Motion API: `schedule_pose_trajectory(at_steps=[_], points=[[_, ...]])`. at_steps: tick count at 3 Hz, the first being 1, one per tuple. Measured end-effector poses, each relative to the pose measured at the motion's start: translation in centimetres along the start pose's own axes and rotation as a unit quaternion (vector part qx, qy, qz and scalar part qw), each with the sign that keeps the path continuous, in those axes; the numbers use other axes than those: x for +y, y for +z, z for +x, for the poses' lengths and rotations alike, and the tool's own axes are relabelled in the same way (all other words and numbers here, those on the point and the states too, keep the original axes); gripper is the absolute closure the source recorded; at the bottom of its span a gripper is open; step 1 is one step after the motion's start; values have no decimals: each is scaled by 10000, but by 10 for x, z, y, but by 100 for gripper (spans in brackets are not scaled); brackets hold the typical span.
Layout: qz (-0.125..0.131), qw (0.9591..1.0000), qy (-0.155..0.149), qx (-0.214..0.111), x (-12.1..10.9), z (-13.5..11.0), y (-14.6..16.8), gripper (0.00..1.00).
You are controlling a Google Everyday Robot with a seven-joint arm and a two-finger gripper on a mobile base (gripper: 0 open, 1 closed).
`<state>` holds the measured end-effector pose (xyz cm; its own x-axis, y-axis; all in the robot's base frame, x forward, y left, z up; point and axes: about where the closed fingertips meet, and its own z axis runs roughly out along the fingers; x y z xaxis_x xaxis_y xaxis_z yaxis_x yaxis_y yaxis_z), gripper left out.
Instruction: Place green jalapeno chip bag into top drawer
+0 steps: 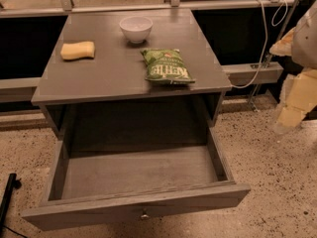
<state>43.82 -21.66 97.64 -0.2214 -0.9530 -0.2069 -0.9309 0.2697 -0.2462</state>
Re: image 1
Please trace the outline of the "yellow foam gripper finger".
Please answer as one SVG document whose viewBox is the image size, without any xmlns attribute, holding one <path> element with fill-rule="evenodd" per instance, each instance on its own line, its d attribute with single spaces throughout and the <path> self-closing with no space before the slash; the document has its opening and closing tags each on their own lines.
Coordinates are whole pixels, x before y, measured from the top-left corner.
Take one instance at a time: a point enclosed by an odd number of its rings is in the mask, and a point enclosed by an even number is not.
<svg viewBox="0 0 317 238">
<path fill-rule="evenodd" d="M 269 52 L 279 57 L 291 57 L 294 28 L 289 30 L 280 40 L 271 46 Z"/>
<path fill-rule="evenodd" d="M 289 74 L 275 109 L 273 131 L 283 134 L 297 127 L 317 106 L 317 70 L 305 67 L 299 74 Z"/>
</svg>

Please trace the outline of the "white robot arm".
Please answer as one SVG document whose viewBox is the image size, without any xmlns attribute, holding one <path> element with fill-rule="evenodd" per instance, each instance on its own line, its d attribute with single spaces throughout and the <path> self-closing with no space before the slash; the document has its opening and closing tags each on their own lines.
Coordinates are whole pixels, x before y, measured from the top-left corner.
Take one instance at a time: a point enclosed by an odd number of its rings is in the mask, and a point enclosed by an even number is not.
<svg viewBox="0 0 317 238">
<path fill-rule="evenodd" d="M 297 127 L 317 106 L 317 1 L 269 52 L 291 57 L 303 67 L 296 76 L 286 77 L 280 92 L 273 130 L 283 134 Z"/>
</svg>

